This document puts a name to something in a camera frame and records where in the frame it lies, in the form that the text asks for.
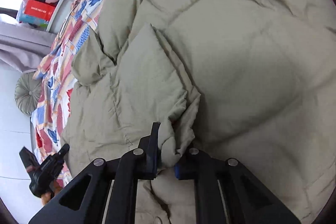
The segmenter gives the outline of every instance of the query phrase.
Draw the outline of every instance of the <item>red box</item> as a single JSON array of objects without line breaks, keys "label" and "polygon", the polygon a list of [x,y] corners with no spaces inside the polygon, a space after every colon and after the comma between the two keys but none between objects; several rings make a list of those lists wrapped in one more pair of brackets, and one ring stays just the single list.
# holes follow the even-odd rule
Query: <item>red box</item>
[{"label": "red box", "polygon": [[25,14],[50,21],[56,7],[36,0],[28,0]]}]

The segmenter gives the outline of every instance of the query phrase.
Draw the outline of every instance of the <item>colorful bedspread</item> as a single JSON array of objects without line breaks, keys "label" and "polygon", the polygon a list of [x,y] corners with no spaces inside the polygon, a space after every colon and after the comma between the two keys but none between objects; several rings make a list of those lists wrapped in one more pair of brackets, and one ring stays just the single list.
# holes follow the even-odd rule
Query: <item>colorful bedspread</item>
[{"label": "colorful bedspread", "polygon": [[[89,26],[96,29],[103,0],[75,0],[72,11],[56,37],[51,53],[42,60],[35,77],[43,79],[42,94],[31,121],[36,129],[38,149],[35,154],[42,162],[60,150],[60,136],[70,116],[70,97],[76,79],[71,73],[73,56],[89,35]],[[71,181],[66,165],[58,177],[63,187]]]}]

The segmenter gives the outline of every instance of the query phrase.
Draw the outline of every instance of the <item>black clamp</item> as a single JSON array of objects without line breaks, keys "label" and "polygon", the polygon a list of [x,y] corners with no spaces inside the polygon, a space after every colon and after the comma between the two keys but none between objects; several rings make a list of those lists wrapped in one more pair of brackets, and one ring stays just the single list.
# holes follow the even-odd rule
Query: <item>black clamp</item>
[{"label": "black clamp", "polygon": [[[29,224],[133,224],[137,182],[158,169],[159,123],[138,148],[121,158],[95,159]],[[300,221],[243,164],[220,161],[190,147],[175,166],[180,180],[194,180],[197,224],[299,224]],[[114,180],[112,193],[109,189]]]}]

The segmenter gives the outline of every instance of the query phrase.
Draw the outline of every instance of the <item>metal screw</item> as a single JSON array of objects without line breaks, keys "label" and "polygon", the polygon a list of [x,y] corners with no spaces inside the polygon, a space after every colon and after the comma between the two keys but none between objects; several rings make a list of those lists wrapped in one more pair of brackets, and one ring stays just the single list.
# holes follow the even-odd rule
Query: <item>metal screw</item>
[{"label": "metal screw", "polygon": [[191,155],[197,155],[198,152],[199,152],[199,150],[198,150],[197,148],[190,148],[190,149],[189,149],[189,153],[190,153]]},{"label": "metal screw", "polygon": [[104,160],[103,160],[103,159],[95,159],[95,160],[93,161],[93,164],[94,164],[95,166],[101,166],[101,165],[103,165],[103,163],[104,163]]},{"label": "metal screw", "polygon": [[231,158],[227,161],[227,163],[230,165],[230,166],[237,166],[238,165],[238,161],[234,158]]},{"label": "metal screw", "polygon": [[142,155],[143,150],[141,148],[136,148],[133,150],[134,155]]}]

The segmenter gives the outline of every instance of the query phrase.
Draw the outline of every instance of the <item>gray tufted cushion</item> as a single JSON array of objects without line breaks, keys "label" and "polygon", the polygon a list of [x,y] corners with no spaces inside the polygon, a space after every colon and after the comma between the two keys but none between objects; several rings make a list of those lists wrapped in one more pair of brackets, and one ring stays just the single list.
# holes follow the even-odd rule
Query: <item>gray tufted cushion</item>
[{"label": "gray tufted cushion", "polygon": [[41,80],[34,80],[33,75],[34,72],[22,74],[15,88],[17,107],[26,115],[31,115],[36,109],[41,96]]}]

